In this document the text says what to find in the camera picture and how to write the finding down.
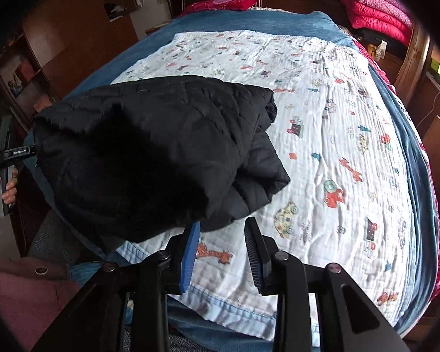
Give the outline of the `maroon coat torso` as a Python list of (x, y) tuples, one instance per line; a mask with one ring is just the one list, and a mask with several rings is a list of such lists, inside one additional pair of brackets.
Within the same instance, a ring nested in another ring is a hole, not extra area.
[(31, 351), (78, 290), (51, 263), (0, 261), (0, 351)]

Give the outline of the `black quilted puffer jacket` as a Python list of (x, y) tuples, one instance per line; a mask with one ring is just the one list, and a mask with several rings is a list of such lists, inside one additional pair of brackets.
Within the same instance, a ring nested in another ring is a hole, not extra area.
[(37, 165), (64, 220), (95, 241), (216, 231), (289, 184), (268, 88), (197, 75), (97, 87), (35, 120)]

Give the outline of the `wooden wardrobe shelf unit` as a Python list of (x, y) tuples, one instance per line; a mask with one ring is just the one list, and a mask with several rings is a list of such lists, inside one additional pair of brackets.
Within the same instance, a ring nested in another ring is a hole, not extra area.
[(135, 0), (43, 0), (0, 50), (1, 100), (24, 131), (137, 41)]

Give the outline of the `white patterned muslin blanket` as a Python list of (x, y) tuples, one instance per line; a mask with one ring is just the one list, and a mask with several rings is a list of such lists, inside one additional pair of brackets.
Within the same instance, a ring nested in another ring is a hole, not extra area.
[[(253, 213), (304, 264), (339, 263), (401, 331), (416, 279), (407, 166), (367, 59), (315, 37), (251, 30), (178, 33), (111, 84), (193, 74), (274, 92), (267, 133), (291, 182)], [(271, 351), (276, 296), (254, 287), (244, 221), (201, 235), (172, 323), (212, 351)]]

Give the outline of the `red floral bed sheet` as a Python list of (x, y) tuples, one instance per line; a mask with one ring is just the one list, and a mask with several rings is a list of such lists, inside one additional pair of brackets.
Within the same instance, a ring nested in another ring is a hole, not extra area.
[(365, 48), (356, 39), (352, 41), (368, 60), (371, 77), (390, 112), (405, 158), (417, 247), (413, 300), (426, 304), (440, 293), (440, 216), (429, 158), (395, 87)]

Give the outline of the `beige curtain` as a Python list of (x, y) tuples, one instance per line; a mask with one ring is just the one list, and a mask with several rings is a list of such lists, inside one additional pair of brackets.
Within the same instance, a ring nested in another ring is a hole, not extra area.
[(415, 21), (405, 59), (394, 84), (397, 96), (408, 106), (414, 96), (431, 55), (432, 42), (427, 29)]

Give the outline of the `folded red quilt stack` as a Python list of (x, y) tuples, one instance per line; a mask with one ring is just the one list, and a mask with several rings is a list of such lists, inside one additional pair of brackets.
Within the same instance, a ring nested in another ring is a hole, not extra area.
[(340, 0), (354, 29), (370, 29), (404, 46), (412, 36), (413, 15), (400, 0)]

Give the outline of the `red pillow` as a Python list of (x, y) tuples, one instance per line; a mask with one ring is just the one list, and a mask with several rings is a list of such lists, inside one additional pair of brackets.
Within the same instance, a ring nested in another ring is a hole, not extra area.
[(233, 10), (246, 11), (254, 7), (257, 0), (205, 0), (202, 2), (195, 2), (186, 7), (180, 14), (180, 17), (191, 13), (199, 13), (202, 11), (219, 11), (219, 10)]

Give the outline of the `blue bed cover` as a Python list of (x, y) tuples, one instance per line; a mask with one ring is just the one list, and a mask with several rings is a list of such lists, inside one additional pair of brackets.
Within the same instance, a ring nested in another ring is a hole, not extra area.
[[(322, 12), (297, 14), (273, 10), (247, 10), (244, 12), (228, 10), (219, 12), (203, 11), (190, 14), (184, 18), (178, 18), (156, 34), (127, 49), (88, 76), (75, 88), (75, 92), (79, 94), (94, 87), (111, 84), (111, 81), (126, 68), (137, 62), (137, 60), (151, 55), (161, 47), (168, 45), (178, 33), (198, 31), (210, 33), (230, 30), (251, 30), (272, 35), (315, 37), (358, 51), (352, 41), (353, 39), (337, 27), (328, 15)], [(399, 328), (402, 328), (402, 330), (398, 331), (397, 326), (390, 324), (401, 339), (417, 323), (424, 310), (429, 306), (430, 301), (426, 304), (417, 304), (413, 300), (412, 294), (410, 315), (406, 315), (403, 318), (406, 319), (405, 323), (398, 322), (398, 324), (401, 324), (402, 327)]]

